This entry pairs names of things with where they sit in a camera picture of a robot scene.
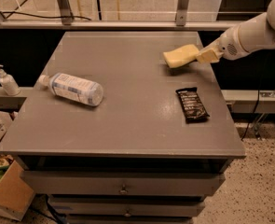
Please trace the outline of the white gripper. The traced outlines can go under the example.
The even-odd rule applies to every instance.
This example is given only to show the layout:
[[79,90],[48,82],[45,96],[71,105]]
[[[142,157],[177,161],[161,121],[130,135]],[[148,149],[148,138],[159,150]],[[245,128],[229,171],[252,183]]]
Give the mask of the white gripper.
[[246,55],[239,40],[239,27],[231,27],[224,31],[218,40],[214,40],[196,55],[199,63],[218,63],[222,56],[227,60],[237,60]]

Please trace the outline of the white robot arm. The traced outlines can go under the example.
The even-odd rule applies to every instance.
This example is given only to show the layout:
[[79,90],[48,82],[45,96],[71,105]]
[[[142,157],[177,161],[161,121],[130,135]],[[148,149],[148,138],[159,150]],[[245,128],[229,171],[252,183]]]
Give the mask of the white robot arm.
[[218,63],[221,58],[234,61],[261,49],[275,49],[275,0],[270,1],[266,12],[224,31],[196,55],[196,60],[200,63]]

